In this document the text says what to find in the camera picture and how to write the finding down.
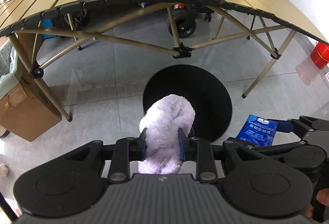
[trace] human hand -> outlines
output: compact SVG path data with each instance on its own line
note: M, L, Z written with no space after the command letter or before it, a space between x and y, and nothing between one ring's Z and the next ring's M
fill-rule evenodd
M316 195L316 199L320 204L329 207L329 188L320 190ZM309 204L305 212L305 216L307 216L308 218L312 218L313 211L314 211L314 207L311 204Z

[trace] black bucket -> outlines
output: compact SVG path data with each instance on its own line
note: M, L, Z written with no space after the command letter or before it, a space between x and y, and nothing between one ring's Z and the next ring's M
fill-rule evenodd
M185 97L195 110L196 137L217 140L232 118L232 102L225 86L210 72L191 65L174 65L157 72L147 83L143 110L170 94Z

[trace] silver screw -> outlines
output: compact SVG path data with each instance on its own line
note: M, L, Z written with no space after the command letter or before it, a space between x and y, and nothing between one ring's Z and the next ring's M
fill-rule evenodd
M122 181L126 178L126 175L124 173L118 172L118 173L113 173L110 176L110 179L113 181Z
M216 175L213 172L203 172L200 174L202 180L214 180Z

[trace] blue tissue packet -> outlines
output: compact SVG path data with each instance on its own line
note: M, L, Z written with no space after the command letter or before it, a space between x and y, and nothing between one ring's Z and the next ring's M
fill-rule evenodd
M250 114L237 139L257 143L260 147L271 146L278 123Z

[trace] red bucket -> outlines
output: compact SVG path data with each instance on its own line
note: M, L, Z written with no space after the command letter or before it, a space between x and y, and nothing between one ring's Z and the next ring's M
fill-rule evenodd
M310 58L319 69L322 69L329 62L329 46L318 42Z

